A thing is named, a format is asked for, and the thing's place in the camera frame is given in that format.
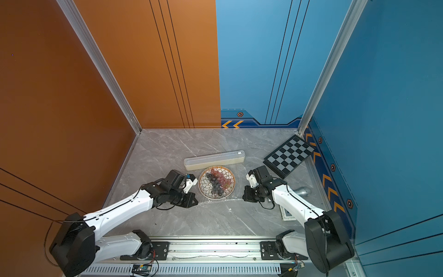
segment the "metal pole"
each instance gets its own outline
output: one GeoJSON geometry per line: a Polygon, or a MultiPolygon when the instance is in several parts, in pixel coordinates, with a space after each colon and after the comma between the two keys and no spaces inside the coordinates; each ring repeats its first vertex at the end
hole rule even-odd
{"type": "Polygon", "coordinates": [[[335,39],[334,45],[332,46],[331,52],[329,53],[319,80],[315,85],[314,91],[312,92],[311,98],[309,99],[303,113],[299,127],[297,128],[298,135],[300,137],[303,137],[304,131],[306,130],[312,115],[314,115],[315,108],[317,108],[320,98],[322,97],[329,79],[331,78],[337,63],[342,56],[346,44],[354,31],[355,25],[357,25],[358,19],[360,18],[367,1],[368,0],[353,0],[349,6],[349,10],[346,13],[343,24],[340,27],[340,31],[338,31],[337,38],[335,39]]]}
{"type": "Polygon", "coordinates": [[[75,6],[73,0],[57,0],[58,5],[62,9],[78,38],[83,44],[83,47],[88,52],[89,57],[93,61],[95,67],[100,73],[101,77],[105,81],[115,100],[117,101],[123,114],[126,116],[129,124],[136,134],[141,133],[141,125],[138,122],[128,100],[123,94],[117,80],[114,77],[111,69],[109,68],[105,58],[103,57],[98,45],[95,43],[91,32],[89,31],[86,23],[84,22],[80,12],[75,6]]]}

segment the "blue wall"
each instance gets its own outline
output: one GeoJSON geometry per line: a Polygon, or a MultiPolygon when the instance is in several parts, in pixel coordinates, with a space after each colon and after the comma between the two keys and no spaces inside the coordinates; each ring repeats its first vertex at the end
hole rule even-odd
{"type": "Polygon", "coordinates": [[[350,3],[217,0],[221,109],[246,110],[261,124],[300,117],[350,3]]]}
{"type": "Polygon", "coordinates": [[[442,11],[437,0],[368,1],[314,114],[358,206],[368,277],[441,275],[442,254],[424,254],[443,251],[443,235],[422,238],[443,232],[443,216],[407,226],[443,213],[442,11]]]}

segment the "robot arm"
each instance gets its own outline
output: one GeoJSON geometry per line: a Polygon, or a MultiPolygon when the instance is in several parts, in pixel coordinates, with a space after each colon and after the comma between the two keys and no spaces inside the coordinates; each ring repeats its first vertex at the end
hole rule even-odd
{"type": "Polygon", "coordinates": [[[293,230],[277,236],[276,247],[279,255],[289,253],[309,256],[312,263],[323,273],[354,256],[354,249],[340,216],[334,211],[324,210],[310,204],[297,195],[281,179],[274,179],[265,166],[249,171],[246,176],[243,200],[264,202],[266,197],[283,206],[305,228],[305,236],[293,230]]]}
{"type": "Polygon", "coordinates": [[[151,240],[141,230],[104,237],[131,217],[163,203],[189,208],[198,204],[189,189],[194,175],[171,170],[166,178],[144,184],[127,198],[99,211],[69,215],[62,223],[49,251],[66,277],[80,274],[92,263],[122,255],[147,256],[151,240]]]}

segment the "vent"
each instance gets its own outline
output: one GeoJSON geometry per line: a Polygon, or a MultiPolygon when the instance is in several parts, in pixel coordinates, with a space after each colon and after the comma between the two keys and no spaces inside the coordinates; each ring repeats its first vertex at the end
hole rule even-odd
{"type": "Polygon", "coordinates": [[[159,274],[162,275],[199,275],[199,274],[281,274],[279,264],[163,264],[160,265],[159,274]]]}
{"type": "Polygon", "coordinates": [[[115,275],[129,276],[131,272],[131,264],[94,264],[88,267],[81,276],[84,275],[115,275]]]}
{"type": "MultiPolygon", "coordinates": [[[[95,264],[86,269],[81,275],[114,275],[114,276],[131,276],[131,268],[133,264],[95,264]]],[[[157,270],[154,264],[152,271],[157,270]]],[[[280,265],[278,263],[160,263],[158,274],[161,275],[199,275],[199,274],[229,274],[229,275],[258,275],[258,274],[281,274],[280,265]]]]}

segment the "plate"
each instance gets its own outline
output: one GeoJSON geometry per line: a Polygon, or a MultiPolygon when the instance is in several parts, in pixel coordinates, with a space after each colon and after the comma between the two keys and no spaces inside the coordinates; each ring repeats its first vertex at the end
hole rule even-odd
{"type": "Polygon", "coordinates": [[[232,171],[225,168],[224,166],[221,165],[211,166],[210,168],[205,169],[203,173],[200,175],[200,178],[198,179],[198,188],[206,198],[209,198],[211,200],[224,199],[234,191],[235,188],[234,174],[232,173],[232,171]],[[228,180],[228,184],[223,189],[222,195],[219,195],[218,193],[213,193],[214,185],[206,177],[206,173],[210,173],[212,169],[221,172],[223,176],[228,180]]]}

